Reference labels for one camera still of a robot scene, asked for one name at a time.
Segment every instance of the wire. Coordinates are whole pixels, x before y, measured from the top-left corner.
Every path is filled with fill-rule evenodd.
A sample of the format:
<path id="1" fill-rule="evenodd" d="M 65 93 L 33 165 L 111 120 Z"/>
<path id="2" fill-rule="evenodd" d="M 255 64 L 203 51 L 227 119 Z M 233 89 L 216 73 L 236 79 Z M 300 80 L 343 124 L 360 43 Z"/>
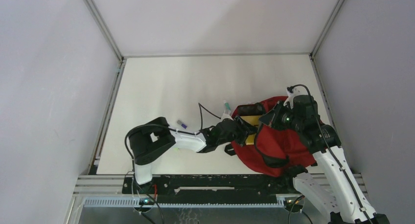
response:
<path id="1" fill-rule="evenodd" d="M 125 178 L 127 177 L 127 175 L 130 173 L 130 172 L 134 172 L 134 171 L 128 171 L 126 174 L 125 174 L 125 176 L 124 176 L 124 180 L 125 180 Z M 148 198 L 150 198 L 153 202 L 154 202 L 154 204 L 156 204 L 157 205 L 157 208 L 159 208 L 159 211 L 160 211 L 160 215 L 161 215 L 161 221 L 162 221 L 162 223 L 164 224 L 164 215 L 163 215 L 163 212 L 161 211 L 161 208 L 160 208 L 160 205 L 159 205 L 159 203 L 157 203 L 157 201 L 152 197 L 152 196 L 150 196 L 148 193 L 146 193 L 141 187 L 140 187 L 140 185 L 138 184 L 138 182 L 137 182 L 137 180 L 136 180 L 136 174 L 134 173 L 134 175 L 133 175 L 133 177 L 132 177 L 132 182 L 131 182 L 131 195 L 133 196 L 133 200 L 134 200 L 134 190 L 133 190 L 133 188 L 134 188 L 134 183 L 138 186 L 138 188 L 140 189 L 140 190 L 142 190 L 143 192 L 144 192 L 144 194 L 146 195 L 146 196 L 148 196 Z M 141 200 L 141 196 L 140 196 L 140 193 L 137 191 L 137 194 L 138 194 L 138 197 L 140 198 L 140 200 Z M 137 212 L 139 212 L 139 214 L 140 215 L 142 215 L 143 217 L 145 217 L 149 222 L 151 222 L 152 224 L 156 224 L 150 217 L 148 217 L 147 215 L 145 215 L 143 212 L 141 212 L 141 208 L 143 207 L 143 205 L 141 205 L 141 207 L 139 208 L 139 209 L 136 209 L 135 207 L 134 207 L 134 203 L 135 202 L 133 202 L 133 209 L 135 210 L 135 211 L 137 211 Z"/>
<path id="2" fill-rule="evenodd" d="M 127 150 L 128 154 L 130 154 L 130 156 L 131 156 L 131 159 L 132 159 L 132 160 L 134 160 L 134 156 L 133 156 L 133 154 L 131 154 L 131 151 L 130 151 L 130 149 L 128 149 L 128 145 L 127 145 L 127 139 L 128 139 L 128 135 L 126 135 L 126 136 L 125 136 L 125 139 L 124 139 L 124 145 L 125 145 L 125 149 Z"/>
<path id="3" fill-rule="evenodd" d="M 148 217 L 145 213 L 141 213 L 141 215 L 143 216 L 143 217 L 145 217 L 149 222 L 151 222 L 152 224 L 156 224 L 153 220 L 151 220 L 151 218 L 150 217 Z"/>
<path id="4" fill-rule="evenodd" d="M 293 212 L 293 208 L 294 206 L 296 206 L 297 202 L 299 202 L 300 200 L 304 199 L 305 196 L 299 196 L 297 197 L 297 199 L 294 200 L 293 202 L 293 206 L 291 206 L 290 212 L 288 213 L 288 224 L 290 224 L 290 219 L 291 219 L 291 213 Z"/>
<path id="5" fill-rule="evenodd" d="M 218 117 L 217 115 L 213 114 L 211 111 L 209 111 L 208 109 L 206 109 L 202 104 L 197 103 L 199 105 L 199 111 L 200 111 L 200 130 L 199 132 L 203 129 L 203 115 L 202 115 L 202 108 L 205 109 L 208 113 L 210 113 L 211 115 L 213 115 L 214 117 L 221 119 L 220 117 Z"/>
<path id="6" fill-rule="evenodd" d="M 153 202 L 154 202 L 154 204 L 155 205 L 157 205 L 157 208 L 159 208 L 159 212 L 160 212 L 160 216 L 161 216 L 161 222 L 164 224 L 164 215 L 163 215 L 163 212 L 162 212 L 162 210 L 161 210 L 161 207 L 160 207 L 160 205 L 159 205 L 159 203 L 157 203 L 157 201 L 152 197 L 152 196 L 150 196 L 147 192 L 145 192 L 141 187 L 140 187 L 140 185 L 138 184 L 138 182 L 137 182 L 137 179 L 135 179 L 135 177 L 136 177 L 136 174 L 134 173 L 134 181 L 136 182 L 136 185 L 138 186 L 138 188 L 140 189 L 140 190 L 142 190 L 143 191 L 143 193 L 146 195 L 146 196 L 148 196 L 148 198 L 150 198 Z"/>
<path id="7" fill-rule="evenodd" d="M 313 103 L 313 98 L 311 97 L 310 90 L 308 89 L 308 87 L 307 87 L 306 85 L 303 85 L 303 84 L 297 84 L 297 85 L 291 86 L 290 88 L 295 88 L 295 87 L 297 87 L 297 86 L 301 86 L 301 87 L 303 87 L 303 88 L 307 91 L 308 97 L 310 98 L 310 102 L 311 102 L 311 103 Z M 339 161 L 339 159 L 338 159 L 338 158 L 336 157 L 336 155 L 333 153 L 333 151 L 332 151 L 332 150 L 331 150 L 331 148 L 329 147 L 329 145 L 328 145 L 328 143 L 327 143 L 327 141 L 326 141 L 326 139 L 325 139 L 325 137 L 324 137 L 324 133 L 323 133 L 322 128 L 321 128 L 321 126 L 320 126 L 320 121 L 319 121 L 319 119 L 317 118 L 317 111 L 316 111 L 316 109 L 314 108 L 314 104 L 311 104 L 311 107 L 312 107 L 312 109 L 313 109 L 313 112 L 314 112 L 314 117 L 315 117 L 315 119 L 316 119 L 316 121 L 317 121 L 317 125 L 319 126 L 320 133 L 322 134 L 322 138 L 323 138 L 323 140 L 324 140 L 324 143 L 325 143 L 325 144 L 326 144 L 326 146 L 327 146 L 328 151 L 330 152 L 330 154 L 331 154 L 331 156 L 334 158 L 334 160 L 337 162 L 337 164 L 340 166 L 340 168 L 343 168 L 342 163 Z M 348 183 L 350 184 L 351 189 L 353 190 L 354 196 L 356 197 L 357 202 L 359 203 L 360 208 L 363 208 L 364 206 L 363 206 L 363 204 L 362 204 L 362 201 L 360 200 L 359 195 L 357 194 L 356 188 L 353 186 L 353 183 L 351 182 L 351 179 L 350 179 L 349 175 L 347 174 L 346 170 L 342 169 L 342 171 L 343 171 L 343 174 L 345 175 L 345 177 L 346 177 L 346 179 L 347 179 Z M 367 213 L 366 211 L 362 211 L 362 212 L 364 213 L 364 215 L 366 216 L 366 218 L 369 220 L 369 222 L 370 222 L 371 224 L 373 224 L 373 222 L 372 222 L 372 220 L 370 219 L 370 217 L 369 217 L 368 213 Z"/>
<path id="8" fill-rule="evenodd" d="M 216 118 L 218 118 L 218 119 L 220 119 L 220 117 L 218 117 L 217 115 L 215 115 L 215 114 L 213 114 L 211 111 L 209 111 L 208 109 L 206 109 L 202 104 L 200 104 L 200 103 L 198 103 L 199 104 L 199 108 L 203 108 L 203 109 L 205 109 L 208 113 L 210 113 L 211 115 L 213 115 L 214 117 L 216 117 Z"/>
<path id="9" fill-rule="evenodd" d="M 308 218 L 308 220 L 310 221 L 310 223 L 313 224 L 313 221 L 311 220 L 311 218 L 304 211 L 301 211 L 301 213 L 303 213 L 304 216 L 306 216 Z"/>
<path id="10" fill-rule="evenodd" d="M 157 199 L 157 184 L 154 184 L 154 197 Z"/>

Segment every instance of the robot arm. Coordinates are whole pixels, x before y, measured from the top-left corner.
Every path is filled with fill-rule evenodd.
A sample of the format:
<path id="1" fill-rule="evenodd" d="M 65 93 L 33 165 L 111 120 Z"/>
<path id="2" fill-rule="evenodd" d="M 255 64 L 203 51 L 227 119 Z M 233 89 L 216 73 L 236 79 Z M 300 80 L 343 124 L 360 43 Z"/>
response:
<path id="1" fill-rule="evenodd" d="M 308 173 L 293 177 L 293 186 L 305 195 L 331 223 L 388 224 L 387 217 L 376 214 L 356 182 L 340 146 L 337 133 L 330 125 L 323 124 L 318 115 L 317 102 L 306 86 L 308 95 L 299 95 L 294 88 L 287 88 L 289 98 L 278 102 L 259 121 L 276 130 L 294 130 L 300 141 L 313 155 L 333 190 L 333 195 L 322 189 Z"/>
<path id="2" fill-rule="evenodd" d="M 153 178 L 151 163 L 170 148 L 184 148 L 197 153 L 214 151 L 217 146 L 235 141 L 240 145 L 246 138 L 255 134 L 257 128 L 240 117 L 223 119 L 216 126 L 201 129 L 196 133 L 174 130 L 164 117 L 135 127 L 125 137 L 130 142 L 134 154 L 134 172 L 139 185 Z"/>
<path id="3" fill-rule="evenodd" d="M 376 214 L 360 190 L 335 130 L 320 121 L 317 102 L 309 90 L 308 95 L 300 95 L 294 87 L 287 90 L 287 101 L 278 102 L 259 121 L 276 130 L 296 131 L 300 141 L 323 168 L 334 196 L 321 188 L 307 172 L 292 176 L 294 188 L 305 195 L 331 224 L 389 224 L 385 215 Z M 135 177 L 141 185 L 152 180 L 151 163 L 172 147 L 207 153 L 231 141 L 243 145 L 247 136 L 256 131 L 256 127 L 236 117 L 189 133 L 169 128 L 166 119 L 159 117 L 132 129 L 126 139 L 129 139 L 134 154 Z"/>

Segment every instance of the marker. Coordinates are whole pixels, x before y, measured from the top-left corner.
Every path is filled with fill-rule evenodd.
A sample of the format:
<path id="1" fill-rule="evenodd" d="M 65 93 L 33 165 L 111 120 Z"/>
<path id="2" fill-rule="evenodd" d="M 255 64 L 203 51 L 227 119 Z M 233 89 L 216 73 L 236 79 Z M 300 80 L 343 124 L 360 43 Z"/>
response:
<path id="1" fill-rule="evenodd" d="M 226 100 L 223 100 L 223 104 L 225 105 L 225 111 L 224 113 L 227 115 L 231 114 L 231 107 L 229 106 L 229 103 Z"/>
<path id="2" fill-rule="evenodd" d="M 180 120 L 177 120 L 177 123 L 182 126 L 184 129 L 187 129 L 187 125 L 185 125 L 183 122 L 181 122 Z"/>

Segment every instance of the white wall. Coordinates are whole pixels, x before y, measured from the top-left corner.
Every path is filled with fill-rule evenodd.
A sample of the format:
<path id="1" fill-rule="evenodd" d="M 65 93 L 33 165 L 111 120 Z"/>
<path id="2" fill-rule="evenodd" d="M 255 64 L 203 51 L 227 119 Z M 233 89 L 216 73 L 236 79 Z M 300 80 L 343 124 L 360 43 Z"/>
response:
<path id="1" fill-rule="evenodd" d="M 94 0 L 128 55 L 311 52 L 337 0 Z"/>
<path id="2" fill-rule="evenodd" d="M 414 222 L 414 11 L 347 0 L 316 59 L 352 166 L 391 223 Z"/>
<path id="3" fill-rule="evenodd" d="M 118 61 L 82 0 L 0 0 L 0 222 L 62 223 Z"/>

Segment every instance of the white table surface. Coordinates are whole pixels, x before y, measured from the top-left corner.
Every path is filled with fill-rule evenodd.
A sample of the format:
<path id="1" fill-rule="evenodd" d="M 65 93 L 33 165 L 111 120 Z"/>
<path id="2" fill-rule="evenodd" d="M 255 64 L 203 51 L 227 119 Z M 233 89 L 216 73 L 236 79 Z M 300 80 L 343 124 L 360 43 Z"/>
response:
<path id="1" fill-rule="evenodd" d="M 221 115 L 226 99 L 234 108 L 273 96 L 286 87 L 305 84 L 329 123 L 308 55 L 242 55 L 202 57 L 129 58 L 106 134 L 97 174 L 125 174 L 132 169 L 124 137 L 137 125 L 159 116 L 172 127 L 180 119 L 189 131 L 200 127 L 197 103 Z M 203 112 L 204 128 L 218 119 Z M 310 172 L 319 173 L 318 168 Z M 207 154 L 171 149 L 153 162 L 153 174 L 255 174 L 224 146 Z"/>

